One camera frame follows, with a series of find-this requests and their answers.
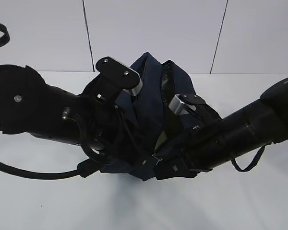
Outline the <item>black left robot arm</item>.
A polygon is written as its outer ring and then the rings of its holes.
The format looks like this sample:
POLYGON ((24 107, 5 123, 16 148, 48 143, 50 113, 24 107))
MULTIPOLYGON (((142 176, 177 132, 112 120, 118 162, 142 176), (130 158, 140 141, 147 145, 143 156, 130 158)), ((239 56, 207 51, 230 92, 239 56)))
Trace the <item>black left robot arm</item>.
POLYGON ((145 152, 118 98, 136 96, 140 76, 110 58, 97 67, 99 75, 76 95, 47 84, 30 66, 0 65, 0 132, 79 145, 101 165, 115 159, 139 165, 145 152))

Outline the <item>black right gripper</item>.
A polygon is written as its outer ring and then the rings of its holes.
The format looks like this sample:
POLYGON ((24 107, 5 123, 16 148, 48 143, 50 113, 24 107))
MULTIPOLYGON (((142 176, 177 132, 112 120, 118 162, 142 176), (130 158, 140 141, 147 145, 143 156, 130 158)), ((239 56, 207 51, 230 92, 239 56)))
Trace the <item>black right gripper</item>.
POLYGON ((169 112, 165 128, 167 140, 155 152, 157 159, 153 172, 158 180, 174 177, 194 178, 201 171, 211 171, 195 163, 192 159, 192 144, 199 138, 195 135, 201 128, 220 119, 219 114, 211 107, 197 107, 186 115, 175 115, 169 112))

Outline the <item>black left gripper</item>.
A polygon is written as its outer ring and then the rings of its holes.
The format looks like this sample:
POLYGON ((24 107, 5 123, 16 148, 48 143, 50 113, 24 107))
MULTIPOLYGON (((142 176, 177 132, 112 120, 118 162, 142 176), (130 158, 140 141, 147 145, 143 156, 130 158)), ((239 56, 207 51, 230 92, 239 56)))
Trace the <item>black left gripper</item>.
POLYGON ((125 112, 133 110, 136 96, 104 76, 94 78, 79 96, 89 103, 92 114, 76 115, 80 145, 88 156, 78 167, 140 166, 143 151, 132 134, 135 125, 125 117, 125 112))

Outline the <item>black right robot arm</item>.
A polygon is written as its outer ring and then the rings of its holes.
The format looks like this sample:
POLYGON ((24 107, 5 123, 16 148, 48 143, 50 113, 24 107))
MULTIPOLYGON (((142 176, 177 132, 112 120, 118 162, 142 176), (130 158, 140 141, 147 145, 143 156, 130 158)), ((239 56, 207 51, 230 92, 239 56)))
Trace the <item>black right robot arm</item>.
POLYGON ((210 119, 205 126, 194 125, 169 141, 159 152, 161 160, 153 172, 158 180, 194 178, 199 173, 231 162, 257 150, 250 171, 266 146, 288 140, 288 77, 268 88, 260 98, 225 118, 210 119))

